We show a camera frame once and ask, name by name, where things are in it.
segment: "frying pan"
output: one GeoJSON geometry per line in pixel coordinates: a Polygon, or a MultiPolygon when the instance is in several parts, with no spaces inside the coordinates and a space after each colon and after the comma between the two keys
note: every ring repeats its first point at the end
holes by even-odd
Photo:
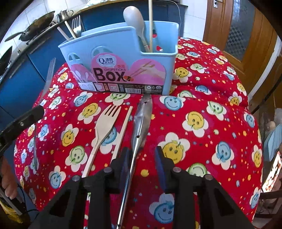
{"type": "Polygon", "coordinates": [[[0,59],[0,76],[5,72],[12,55],[12,46],[3,54],[0,59]]]}
{"type": "Polygon", "coordinates": [[[50,13],[47,13],[43,15],[42,17],[36,19],[25,31],[18,32],[13,34],[12,36],[9,36],[6,38],[5,41],[9,41],[16,36],[20,35],[19,40],[21,41],[29,41],[32,38],[34,38],[35,35],[37,35],[39,32],[41,32],[43,29],[45,29],[53,20],[55,11],[52,11],[50,13]]]}

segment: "barcode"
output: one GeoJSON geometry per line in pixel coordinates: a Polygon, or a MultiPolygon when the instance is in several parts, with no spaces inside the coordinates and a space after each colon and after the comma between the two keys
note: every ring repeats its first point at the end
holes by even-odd
{"type": "Polygon", "coordinates": [[[141,89],[125,88],[125,92],[126,92],[126,93],[141,94],[141,89]]]}

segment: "person's hand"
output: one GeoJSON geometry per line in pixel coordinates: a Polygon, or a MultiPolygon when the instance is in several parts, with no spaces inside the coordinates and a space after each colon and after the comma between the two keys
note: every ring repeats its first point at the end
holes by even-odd
{"type": "Polygon", "coordinates": [[[6,158],[3,158],[1,175],[2,182],[0,185],[5,189],[5,195],[14,199],[17,196],[17,181],[6,158]]]}

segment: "wooden fork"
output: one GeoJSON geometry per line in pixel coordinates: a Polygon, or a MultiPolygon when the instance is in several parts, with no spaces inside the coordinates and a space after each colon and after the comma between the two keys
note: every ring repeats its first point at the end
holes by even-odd
{"type": "Polygon", "coordinates": [[[88,176],[90,168],[96,156],[96,153],[98,151],[98,148],[100,147],[102,142],[105,140],[105,138],[109,135],[110,131],[112,130],[114,123],[120,113],[120,109],[121,107],[119,106],[109,105],[100,114],[95,126],[96,144],[93,146],[91,154],[89,155],[82,177],[88,176]]]}

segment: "table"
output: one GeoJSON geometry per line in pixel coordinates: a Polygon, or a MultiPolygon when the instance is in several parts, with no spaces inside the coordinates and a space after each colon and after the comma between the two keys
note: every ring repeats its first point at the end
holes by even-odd
{"type": "MultiPolygon", "coordinates": [[[[159,186],[153,156],[156,146],[161,146],[165,156],[188,173],[213,175],[251,221],[258,203],[263,164],[258,124],[248,111],[246,91],[216,47],[182,37],[178,50],[170,95],[152,95],[151,124],[138,157],[124,226],[172,227],[174,196],[164,194],[159,186]]],[[[33,159],[34,125],[23,131],[15,146],[16,175],[39,210],[73,175],[82,174],[92,150],[95,122],[111,103],[122,109],[96,155],[90,175],[109,165],[115,140],[132,105],[132,117],[121,145],[130,147],[132,119],[140,98],[139,94],[83,91],[67,64],[60,67],[41,103],[45,114],[37,124],[37,170],[33,159]],[[69,157],[74,150],[80,155],[71,163],[69,157]]],[[[113,224],[120,200],[121,195],[111,195],[113,224]]],[[[200,227],[198,222],[196,205],[196,228],[200,227]]]]}

